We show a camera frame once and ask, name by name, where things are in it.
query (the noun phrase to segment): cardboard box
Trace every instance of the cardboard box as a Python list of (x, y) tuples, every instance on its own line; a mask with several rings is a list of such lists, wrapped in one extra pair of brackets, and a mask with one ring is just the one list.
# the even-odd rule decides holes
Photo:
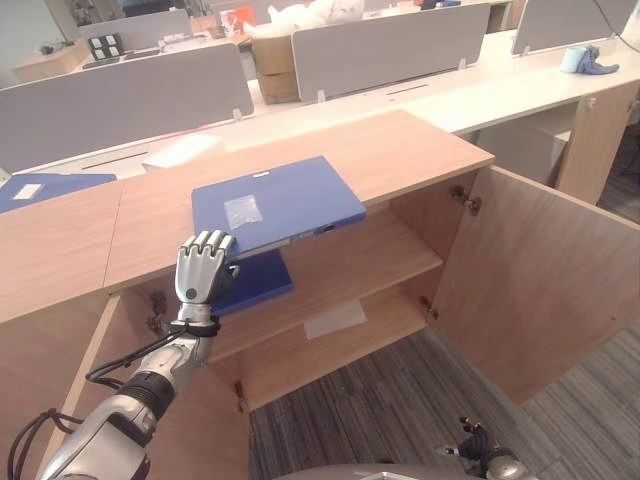
[(254, 38), (251, 50), (264, 102), (272, 104), (299, 101), (291, 36)]

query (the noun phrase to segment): cabinet top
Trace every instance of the cabinet top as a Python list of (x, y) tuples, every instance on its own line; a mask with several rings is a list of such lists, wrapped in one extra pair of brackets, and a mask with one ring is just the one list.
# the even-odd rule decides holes
[[(493, 161), (491, 154), (398, 110), (223, 155), (204, 154), (112, 187), (24, 207), (0, 215), (0, 322), (170, 270), (178, 246), (193, 232), (194, 188), (317, 155), (367, 206)], [(38, 245), (49, 254), (34, 262)], [(103, 259), (90, 266), (90, 279), (80, 275), (88, 265), (74, 260), (74, 249), (84, 258)]]

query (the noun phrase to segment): cabinet shelf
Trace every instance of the cabinet shelf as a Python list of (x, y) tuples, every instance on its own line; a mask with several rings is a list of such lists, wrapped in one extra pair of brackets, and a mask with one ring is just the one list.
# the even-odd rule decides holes
[(286, 395), (425, 326), (417, 303), (394, 286), (360, 301), (367, 321), (307, 339), (304, 325), (213, 365), (229, 383), (242, 379), (250, 410)]
[(442, 259), (388, 209), (361, 224), (287, 245), (281, 252), (293, 292), (225, 317), (209, 361), (442, 265)]

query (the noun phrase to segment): gray carpet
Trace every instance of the gray carpet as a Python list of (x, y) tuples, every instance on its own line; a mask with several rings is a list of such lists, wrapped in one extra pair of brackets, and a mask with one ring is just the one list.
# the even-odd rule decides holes
[[(640, 223), (637, 127), (600, 206)], [(480, 420), (541, 480), (640, 479), (640, 319), (522, 408), (425, 330), (253, 412), (251, 478), (390, 459), (464, 471), (433, 447)]]

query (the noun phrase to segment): white wall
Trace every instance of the white wall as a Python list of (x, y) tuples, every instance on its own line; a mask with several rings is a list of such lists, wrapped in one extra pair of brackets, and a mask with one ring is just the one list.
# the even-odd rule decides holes
[(56, 40), (62, 35), (44, 0), (0, 0), (0, 88), (17, 83), (13, 67)]

